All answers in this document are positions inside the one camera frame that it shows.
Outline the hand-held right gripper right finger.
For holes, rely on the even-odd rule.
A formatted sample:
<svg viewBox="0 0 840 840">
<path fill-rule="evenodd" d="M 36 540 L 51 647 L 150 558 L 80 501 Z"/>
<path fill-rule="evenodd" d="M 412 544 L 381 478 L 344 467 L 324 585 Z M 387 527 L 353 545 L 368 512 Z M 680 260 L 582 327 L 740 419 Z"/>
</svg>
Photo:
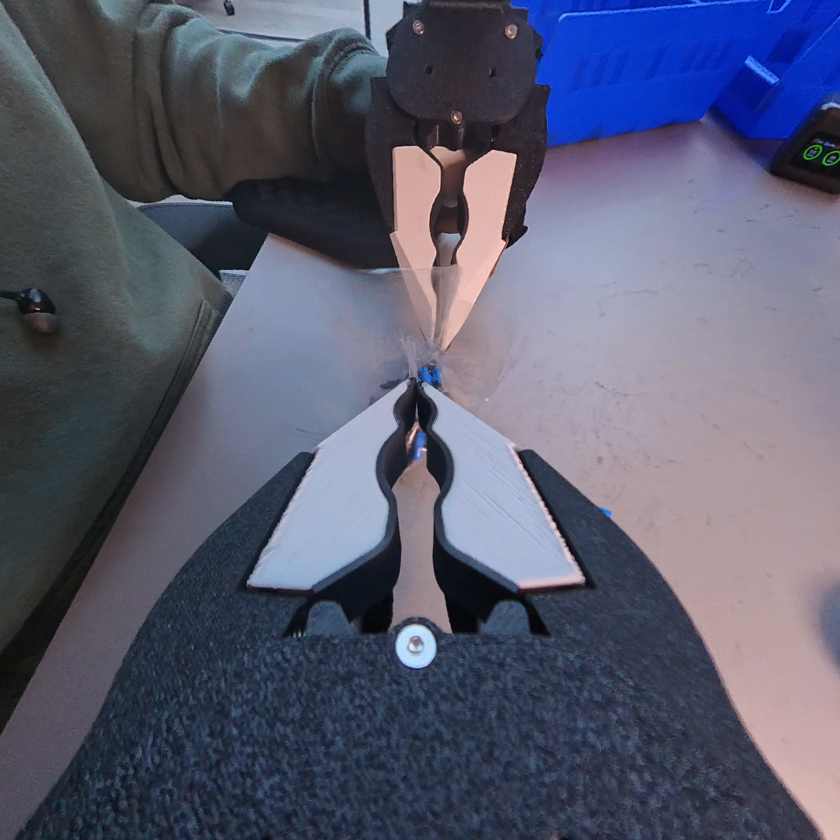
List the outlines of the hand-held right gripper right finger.
<svg viewBox="0 0 840 840">
<path fill-rule="evenodd" d="M 446 553 L 515 593 L 585 583 L 514 444 L 431 385 L 427 442 L 443 454 L 437 499 Z"/>
</svg>

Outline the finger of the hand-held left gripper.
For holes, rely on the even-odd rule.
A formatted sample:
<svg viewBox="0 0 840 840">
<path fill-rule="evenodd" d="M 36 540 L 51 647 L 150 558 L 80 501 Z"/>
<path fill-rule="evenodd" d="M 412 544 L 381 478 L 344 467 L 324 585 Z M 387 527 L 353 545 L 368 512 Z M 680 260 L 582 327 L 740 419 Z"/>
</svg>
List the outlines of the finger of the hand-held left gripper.
<svg viewBox="0 0 840 840">
<path fill-rule="evenodd" d="M 439 229 L 444 199 L 454 199 L 454 152 L 417 146 L 392 153 L 394 231 L 392 245 L 408 296 L 425 337 L 444 335 L 446 294 L 454 278 L 454 241 Z"/>
<path fill-rule="evenodd" d="M 466 226 L 450 266 L 440 269 L 440 349 L 464 326 L 507 240 L 502 236 L 517 156 L 491 150 L 466 167 Z"/>
</svg>

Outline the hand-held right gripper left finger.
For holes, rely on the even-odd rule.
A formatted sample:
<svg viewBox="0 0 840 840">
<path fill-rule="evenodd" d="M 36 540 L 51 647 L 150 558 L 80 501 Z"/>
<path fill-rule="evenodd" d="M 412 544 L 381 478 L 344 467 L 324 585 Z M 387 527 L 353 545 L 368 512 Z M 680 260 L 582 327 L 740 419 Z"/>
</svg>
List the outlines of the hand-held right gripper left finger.
<svg viewBox="0 0 840 840">
<path fill-rule="evenodd" d="M 316 447 L 247 580 L 251 590 L 314 595 L 382 553 L 391 488 L 406 464 L 414 381 L 402 381 Z"/>
</svg>

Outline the clear plastic bag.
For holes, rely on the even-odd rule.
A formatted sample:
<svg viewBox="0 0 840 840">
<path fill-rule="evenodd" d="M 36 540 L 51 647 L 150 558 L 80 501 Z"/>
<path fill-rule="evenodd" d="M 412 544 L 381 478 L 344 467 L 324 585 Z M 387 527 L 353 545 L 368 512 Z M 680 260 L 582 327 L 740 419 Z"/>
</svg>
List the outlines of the clear plastic bag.
<svg viewBox="0 0 840 840">
<path fill-rule="evenodd" d="M 423 336 L 407 296 L 404 272 L 389 271 L 384 278 L 386 289 L 396 293 L 395 313 L 385 319 L 385 334 L 397 359 L 397 371 L 436 366 L 447 396 L 478 413 L 498 387 L 518 329 L 516 301 L 510 300 L 507 277 L 497 271 L 490 278 L 445 350 Z"/>
</svg>

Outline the small cluster of toy pins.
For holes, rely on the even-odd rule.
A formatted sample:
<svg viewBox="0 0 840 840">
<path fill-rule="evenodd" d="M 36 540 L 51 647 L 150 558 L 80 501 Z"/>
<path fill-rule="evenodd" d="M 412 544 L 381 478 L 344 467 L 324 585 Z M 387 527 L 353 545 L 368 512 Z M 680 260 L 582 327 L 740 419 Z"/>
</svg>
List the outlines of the small cluster of toy pins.
<svg viewBox="0 0 840 840">
<path fill-rule="evenodd" d="M 419 368 L 417 370 L 417 382 L 418 384 L 426 383 L 439 390 L 442 385 L 442 375 L 438 366 L 429 364 Z M 406 446 L 413 462 L 420 462 L 423 459 L 427 449 L 427 436 L 421 428 L 419 421 L 415 421 L 407 437 Z"/>
</svg>

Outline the grey desk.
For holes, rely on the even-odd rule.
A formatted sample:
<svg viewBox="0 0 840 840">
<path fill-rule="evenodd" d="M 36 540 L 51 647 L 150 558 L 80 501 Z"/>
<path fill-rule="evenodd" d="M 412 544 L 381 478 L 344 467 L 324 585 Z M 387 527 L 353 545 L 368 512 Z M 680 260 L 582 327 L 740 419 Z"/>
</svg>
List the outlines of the grey desk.
<svg viewBox="0 0 840 840">
<path fill-rule="evenodd" d="M 518 329 L 475 413 L 659 568 L 766 760 L 838 838 L 838 198 L 720 117 L 551 150 L 502 257 Z M 396 293 L 266 241 L 2 734 L 2 838 L 145 617 L 295 454 L 398 378 Z"/>
</svg>

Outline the black charger with green display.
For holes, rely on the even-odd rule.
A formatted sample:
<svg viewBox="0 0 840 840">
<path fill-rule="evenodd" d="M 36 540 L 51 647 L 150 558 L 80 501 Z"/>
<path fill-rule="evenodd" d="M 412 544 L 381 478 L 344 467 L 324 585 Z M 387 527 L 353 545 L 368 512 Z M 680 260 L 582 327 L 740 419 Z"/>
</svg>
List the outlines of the black charger with green display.
<svg viewBox="0 0 840 840">
<path fill-rule="evenodd" d="M 833 99 L 811 112 L 778 149 L 770 173 L 839 194 L 839 104 Z"/>
</svg>

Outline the black drawstring toggle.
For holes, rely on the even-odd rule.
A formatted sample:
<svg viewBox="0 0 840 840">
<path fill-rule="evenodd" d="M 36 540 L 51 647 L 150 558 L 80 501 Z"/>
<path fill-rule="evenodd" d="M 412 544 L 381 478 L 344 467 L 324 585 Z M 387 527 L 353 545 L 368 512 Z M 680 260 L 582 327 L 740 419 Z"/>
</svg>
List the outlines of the black drawstring toggle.
<svg viewBox="0 0 840 840">
<path fill-rule="evenodd" d="M 22 290 L 1 290 L 1 298 L 14 302 L 23 324 L 36 334 L 56 335 L 60 320 L 56 305 L 49 296 L 36 287 Z"/>
</svg>

